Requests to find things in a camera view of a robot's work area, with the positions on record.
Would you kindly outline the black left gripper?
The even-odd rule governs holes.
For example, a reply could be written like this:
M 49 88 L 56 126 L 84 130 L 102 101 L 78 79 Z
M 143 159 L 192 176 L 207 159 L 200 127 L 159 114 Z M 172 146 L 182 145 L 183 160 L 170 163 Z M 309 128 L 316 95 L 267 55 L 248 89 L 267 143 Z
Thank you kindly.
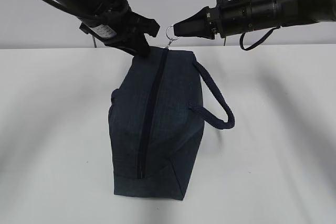
M 85 34 L 133 56 L 147 57 L 150 54 L 144 34 L 156 37 L 160 25 L 155 19 L 132 12 L 127 0 L 84 0 L 79 10 L 90 16 L 79 18 L 80 30 Z

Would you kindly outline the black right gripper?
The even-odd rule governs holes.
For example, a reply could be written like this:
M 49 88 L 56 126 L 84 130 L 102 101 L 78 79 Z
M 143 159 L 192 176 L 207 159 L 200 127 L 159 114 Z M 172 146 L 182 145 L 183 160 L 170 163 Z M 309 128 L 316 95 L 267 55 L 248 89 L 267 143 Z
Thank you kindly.
M 214 40 L 252 31 L 250 0 L 216 0 L 213 8 L 204 7 L 195 15 L 173 25 L 177 37 Z

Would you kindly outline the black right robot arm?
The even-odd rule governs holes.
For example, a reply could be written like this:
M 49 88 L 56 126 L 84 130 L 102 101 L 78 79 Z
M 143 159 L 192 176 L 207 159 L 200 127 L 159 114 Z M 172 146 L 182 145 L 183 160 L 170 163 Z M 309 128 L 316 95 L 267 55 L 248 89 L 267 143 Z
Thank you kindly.
M 335 0 L 216 0 L 174 24 L 177 37 L 214 39 L 274 27 L 335 21 Z

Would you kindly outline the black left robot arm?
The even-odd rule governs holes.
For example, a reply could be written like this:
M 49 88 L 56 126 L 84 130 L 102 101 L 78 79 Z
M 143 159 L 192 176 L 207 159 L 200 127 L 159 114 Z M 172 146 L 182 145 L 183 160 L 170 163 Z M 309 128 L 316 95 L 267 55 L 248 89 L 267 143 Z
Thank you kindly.
M 42 0 L 77 17 L 80 30 L 105 46 L 133 56 L 146 57 L 150 46 L 146 35 L 156 37 L 159 24 L 132 11 L 127 0 Z

